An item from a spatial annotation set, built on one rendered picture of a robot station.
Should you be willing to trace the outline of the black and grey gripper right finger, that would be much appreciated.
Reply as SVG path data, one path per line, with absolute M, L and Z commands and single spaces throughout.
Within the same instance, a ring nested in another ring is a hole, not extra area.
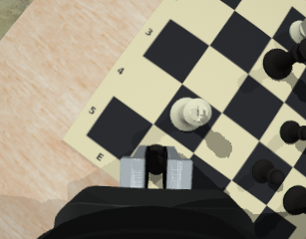
M 192 160 L 180 158 L 174 146 L 164 146 L 162 188 L 191 189 L 191 181 Z

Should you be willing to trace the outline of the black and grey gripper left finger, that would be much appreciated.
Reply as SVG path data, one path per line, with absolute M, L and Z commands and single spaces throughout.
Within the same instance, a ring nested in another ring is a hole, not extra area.
M 133 156 L 120 159 L 120 187 L 149 187 L 151 147 L 139 145 Z

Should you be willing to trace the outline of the black and cream chessboard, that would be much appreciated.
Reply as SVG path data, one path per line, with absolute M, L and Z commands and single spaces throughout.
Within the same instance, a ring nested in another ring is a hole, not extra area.
M 139 145 L 174 146 L 193 161 L 191 189 L 229 194 L 260 239 L 304 239 L 306 214 L 283 207 L 285 192 L 306 187 L 306 140 L 280 136 L 288 120 L 306 125 L 306 62 L 270 78 L 265 54 L 296 45 L 305 0 L 162 0 L 113 65 L 63 140 L 120 181 L 120 159 Z M 207 124 L 180 130 L 173 104 L 203 99 Z M 259 159 L 281 170 L 282 184 L 252 176 Z

